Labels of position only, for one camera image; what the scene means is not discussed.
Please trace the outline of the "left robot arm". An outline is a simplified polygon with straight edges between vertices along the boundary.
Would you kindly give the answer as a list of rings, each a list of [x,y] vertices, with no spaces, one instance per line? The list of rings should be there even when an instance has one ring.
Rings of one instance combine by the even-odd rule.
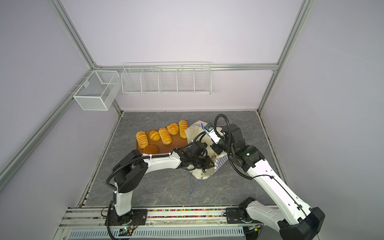
[[[133,190],[147,173],[164,169],[182,169],[189,172],[206,172],[215,168],[215,161],[208,155],[208,145],[195,141],[164,154],[142,154],[133,150],[113,168],[106,179],[106,186],[113,190],[113,200],[106,224],[129,225],[135,216],[132,210]]]

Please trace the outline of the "ridged long bread loaf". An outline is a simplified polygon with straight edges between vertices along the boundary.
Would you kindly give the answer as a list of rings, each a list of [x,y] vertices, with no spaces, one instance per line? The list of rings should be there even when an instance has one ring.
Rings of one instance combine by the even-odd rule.
[[[187,138],[186,130],[188,129],[188,127],[189,127],[189,125],[188,125],[187,121],[181,120],[179,122],[179,133],[180,133],[181,138],[183,138],[183,139]]]

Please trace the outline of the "pale muffin bread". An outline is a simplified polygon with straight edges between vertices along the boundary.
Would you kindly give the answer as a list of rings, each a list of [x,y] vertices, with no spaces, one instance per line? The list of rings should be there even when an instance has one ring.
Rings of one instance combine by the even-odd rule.
[[[179,133],[179,125],[172,123],[167,126],[167,130],[171,135],[177,135]]]

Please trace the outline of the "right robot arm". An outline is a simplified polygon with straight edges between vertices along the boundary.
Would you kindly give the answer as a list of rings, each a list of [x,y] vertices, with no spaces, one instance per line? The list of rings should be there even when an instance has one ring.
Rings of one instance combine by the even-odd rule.
[[[279,232],[284,240],[318,238],[325,213],[298,197],[256,147],[246,145],[244,140],[237,141],[226,115],[216,116],[212,130],[219,138],[214,143],[224,145],[233,169],[243,178],[257,182],[278,207],[273,209],[248,198],[241,205],[247,217]]]

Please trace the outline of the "orange round bun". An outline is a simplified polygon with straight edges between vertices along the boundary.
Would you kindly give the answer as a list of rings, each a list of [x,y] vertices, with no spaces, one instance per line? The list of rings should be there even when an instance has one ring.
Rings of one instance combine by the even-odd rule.
[[[143,149],[144,154],[156,155],[159,153],[159,149],[156,145],[148,145]]]

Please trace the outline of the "blue checkered paper bag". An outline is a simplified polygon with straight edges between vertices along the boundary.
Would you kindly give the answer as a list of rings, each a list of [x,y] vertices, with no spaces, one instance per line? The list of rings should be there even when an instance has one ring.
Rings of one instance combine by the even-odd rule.
[[[197,143],[205,147],[198,159],[197,165],[190,165],[187,167],[191,173],[190,182],[192,178],[197,179],[194,186],[189,183],[189,194],[192,194],[195,188],[202,180],[206,180],[214,175],[223,165],[228,161],[227,153],[222,151],[217,154],[211,147],[215,142],[208,135],[213,131],[213,127],[210,127],[208,123],[203,121],[197,121],[191,124],[186,130],[187,141],[189,144]]]

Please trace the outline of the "yellow bread roll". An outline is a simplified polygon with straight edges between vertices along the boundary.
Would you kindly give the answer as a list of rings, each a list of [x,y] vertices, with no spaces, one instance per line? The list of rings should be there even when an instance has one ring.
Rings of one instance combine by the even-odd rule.
[[[156,130],[152,130],[152,131],[150,131],[150,133],[149,133],[149,137],[150,137],[150,139],[151,139],[152,141],[155,141],[155,142],[156,142],[156,141],[159,141],[159,140],[161,139],[159,132],[156,131]]]

